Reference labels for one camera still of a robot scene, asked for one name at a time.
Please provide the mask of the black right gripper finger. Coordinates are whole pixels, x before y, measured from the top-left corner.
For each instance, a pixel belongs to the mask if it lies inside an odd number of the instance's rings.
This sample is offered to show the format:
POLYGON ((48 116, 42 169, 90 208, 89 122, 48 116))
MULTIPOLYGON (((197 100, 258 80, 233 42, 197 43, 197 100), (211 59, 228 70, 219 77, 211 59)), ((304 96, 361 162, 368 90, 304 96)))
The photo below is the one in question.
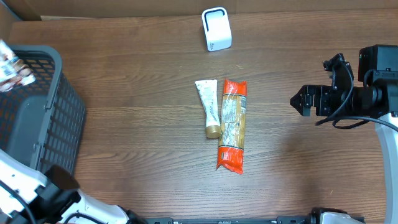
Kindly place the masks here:
POLYGON ((315 94, 314 85, 304 85, 290 99, 291 106, 313 106, 313 96, 315 94))
POLYGON ((311 116, 311 106, 298 105, 298 106, 295 106, 295 109, 296 109, 302 116, 311 116))

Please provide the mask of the orange pasta package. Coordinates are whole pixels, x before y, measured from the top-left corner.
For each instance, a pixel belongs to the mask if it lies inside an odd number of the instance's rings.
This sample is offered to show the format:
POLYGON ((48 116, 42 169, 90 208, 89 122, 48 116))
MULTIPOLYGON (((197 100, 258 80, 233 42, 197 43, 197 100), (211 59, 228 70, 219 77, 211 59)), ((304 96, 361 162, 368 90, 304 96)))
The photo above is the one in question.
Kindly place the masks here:
POLYGON ((217 167, 243 173, 247 82, 224 81, 217 167))

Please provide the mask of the white tube with gold cap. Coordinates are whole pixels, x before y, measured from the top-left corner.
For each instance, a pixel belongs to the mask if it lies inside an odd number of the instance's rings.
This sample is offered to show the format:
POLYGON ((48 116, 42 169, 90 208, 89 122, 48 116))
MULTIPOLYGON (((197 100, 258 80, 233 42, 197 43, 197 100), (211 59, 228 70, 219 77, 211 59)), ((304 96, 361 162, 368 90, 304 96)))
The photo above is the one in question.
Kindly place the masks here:
POLYGON ((197 80, 195 86, 206 114, 206 136, 210 139, 219 138, 221 123, 218 114, 218 82, 217 80, 197 80))

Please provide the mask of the brown snack pouch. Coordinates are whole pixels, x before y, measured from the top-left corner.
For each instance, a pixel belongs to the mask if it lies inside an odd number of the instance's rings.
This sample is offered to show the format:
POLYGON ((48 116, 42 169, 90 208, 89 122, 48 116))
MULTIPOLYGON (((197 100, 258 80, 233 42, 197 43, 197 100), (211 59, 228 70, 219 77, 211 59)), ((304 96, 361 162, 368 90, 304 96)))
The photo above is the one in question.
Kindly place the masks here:
POLYGON ((1 39, 1 92, 35 82, 33 71, 1 39))

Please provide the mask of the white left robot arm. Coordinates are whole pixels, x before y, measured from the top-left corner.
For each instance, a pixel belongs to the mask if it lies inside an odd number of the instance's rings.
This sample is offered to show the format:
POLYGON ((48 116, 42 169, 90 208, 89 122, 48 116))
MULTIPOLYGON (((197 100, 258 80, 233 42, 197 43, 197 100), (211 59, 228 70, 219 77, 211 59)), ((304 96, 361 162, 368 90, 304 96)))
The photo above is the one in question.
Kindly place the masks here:
POLYGON ((101 202, 80 190, 60 166, 46 173, 1 151, 1 212, 6 223, 146 223, 131 210, 101 202))

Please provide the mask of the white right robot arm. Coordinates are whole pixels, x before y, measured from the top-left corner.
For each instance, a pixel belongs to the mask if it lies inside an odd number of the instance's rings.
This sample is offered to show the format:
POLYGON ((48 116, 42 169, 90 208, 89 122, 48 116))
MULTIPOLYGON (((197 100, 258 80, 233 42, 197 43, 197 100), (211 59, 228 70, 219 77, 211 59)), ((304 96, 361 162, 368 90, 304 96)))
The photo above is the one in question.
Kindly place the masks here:
POLYGON ((331 85, 304 85, 290 99, 290 105, 302 116, 310 116, 311 108, 322 120, 353 120, 347 129, 367 123, 375 124, 381 145, 386 186, 385 223, 397 223, 397 46, 373 45, 359 51, 358 80, 355 86, 351 64, 338 53, 323 61, 331 85))

